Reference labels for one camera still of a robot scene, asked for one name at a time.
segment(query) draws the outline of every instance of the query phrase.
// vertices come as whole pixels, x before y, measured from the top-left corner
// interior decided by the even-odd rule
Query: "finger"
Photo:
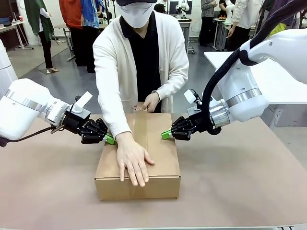
[[[119,163],[119,177],[120,177],[120,181],[124,181],[125,179],[125,164],[122,161],[121,163]]]
[[[139,159],[139,166],[140,166],[141,172],[143,174],[144,181],[145,181],[145,183],[147,183],[149,176],[148,176],[148,171],[147,171],[145,161],[143,159]]]
[[[144,187],[145,182],[144,182],[144,178],[143,178],[143,175],[142,175],[138,161],[136,160],[136,161],[132,162],[132,164],[133,164],[133,168],[134,168],[136,178],[138,179],[140,186]]]
[[[127,169],[128,169],[129,177],[130,177],[132,184],[134,186],[138,186],[138,181],[136,180],[136,177],[135,177],[134,168],[130,161],[127,164]]]
[[[150,157],[149,153],[144,150],[144,157],[145,157],[145,160],[147,163],[151,164],[151,165],[154,165],[154,161],[152,160],[152,158]]]
[[[154,112],[154,109],[155,109],[154,103],[150,103],[150,104],[148,105],[147,113],[153,113],[153,112]]]
[[[149,104],[150,104],[150,100],[148,100],[148,99],[146,98],[144,104],[140,107],[140,110],[141,110],[141,111],[144,111],[145,109],[147,109],[147,107],[148,107]]]

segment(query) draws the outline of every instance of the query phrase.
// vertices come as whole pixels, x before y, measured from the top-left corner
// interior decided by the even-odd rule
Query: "cardboard box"
[[[101,200],[137,198],[178,198],[180,169],[174,140],[162,140],[161,133],[171,127],[170,114],[127,114],[134,139],[147,149],[155,166],[147,164],[149,182],[133,186],[127,170],[125,180],[119,180],[117,145],[104,146],[95,177]]]

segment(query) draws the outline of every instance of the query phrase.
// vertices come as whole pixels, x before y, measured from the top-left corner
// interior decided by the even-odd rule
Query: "cap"
[[[160,4],[160,3],[154,6],[154,10],[159,13],[165,13],[165,7],[163,4]]]
[[[119,6],[127,6],[129,4],[137,2],[156,3],[157,0],[117,0]]]

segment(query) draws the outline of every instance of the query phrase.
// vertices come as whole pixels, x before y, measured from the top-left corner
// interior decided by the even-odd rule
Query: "black shirt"
[[[230,1],[231,1],[232,4],[235,4],[235,3],[236,3],[236,0],[230,0]],[[223,4],[225,7],[227,7],[226,1],[225,1],[225,0],[220,0],[220,3],[219,3],[219,4]],[[221,16],[227,16],[226,11],[221,10],[221,11],[220,11],[220,17],[221,17]]]
[[[125,38],[129,39],[138,85],[138,101],[144,102],[146,97],[161,86],[159,73],[159,42],[154,12],[150,15],[145,38],[138,35],[124,20],[119,20]],[[161,112],[161,102],[155,109]]]

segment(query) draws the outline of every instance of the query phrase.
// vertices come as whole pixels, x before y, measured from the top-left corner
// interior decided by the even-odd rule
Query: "face mask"
[[[153,3],[136,2],[127,6],[119,6],[118,11],[133,28],[145,26],[154,10]]]

